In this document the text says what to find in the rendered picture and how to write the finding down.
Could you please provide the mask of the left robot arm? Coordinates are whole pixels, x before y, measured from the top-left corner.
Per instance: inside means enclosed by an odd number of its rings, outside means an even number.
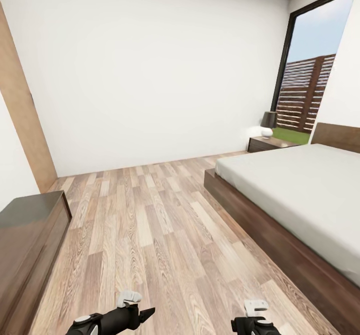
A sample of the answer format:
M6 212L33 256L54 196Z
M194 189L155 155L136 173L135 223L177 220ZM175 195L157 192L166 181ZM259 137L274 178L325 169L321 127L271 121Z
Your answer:
M94 313L77 318L65 335L117 335L126 329L135 331L147 321L156 308L141 310L138 303L142 295L135 291L123 290L117 308L106 314Z

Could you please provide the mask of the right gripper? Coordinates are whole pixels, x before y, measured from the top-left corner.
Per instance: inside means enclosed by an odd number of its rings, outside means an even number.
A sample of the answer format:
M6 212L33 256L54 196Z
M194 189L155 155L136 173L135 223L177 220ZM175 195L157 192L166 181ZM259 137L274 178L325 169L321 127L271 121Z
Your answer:
M256 317L236 317L234 320L231 320L232 331L237 333L237 335L250 335L250 325L254 320L264 320L263 316Z

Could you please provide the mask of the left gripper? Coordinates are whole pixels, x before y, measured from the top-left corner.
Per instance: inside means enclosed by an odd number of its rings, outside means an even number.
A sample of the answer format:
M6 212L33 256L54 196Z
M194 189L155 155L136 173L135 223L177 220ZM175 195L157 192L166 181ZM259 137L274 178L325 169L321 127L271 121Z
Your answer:
M141 310L139 314L138 303L131 303L129 307L117 307L110 311L113 317L113 331L111 335L117 335L126 329L135 331L141 324L147 321L156 311L156 308Z

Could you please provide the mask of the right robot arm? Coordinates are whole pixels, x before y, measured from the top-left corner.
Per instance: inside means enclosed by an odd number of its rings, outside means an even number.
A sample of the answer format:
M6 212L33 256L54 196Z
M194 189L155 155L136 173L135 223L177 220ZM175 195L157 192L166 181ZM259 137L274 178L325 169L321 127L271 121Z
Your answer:
M282 335L274 323L265 320L263 316L256 316L255 311L267 311L268 303L263 299L244 300L245 317L236 317L231 320L232 331L237 335Z

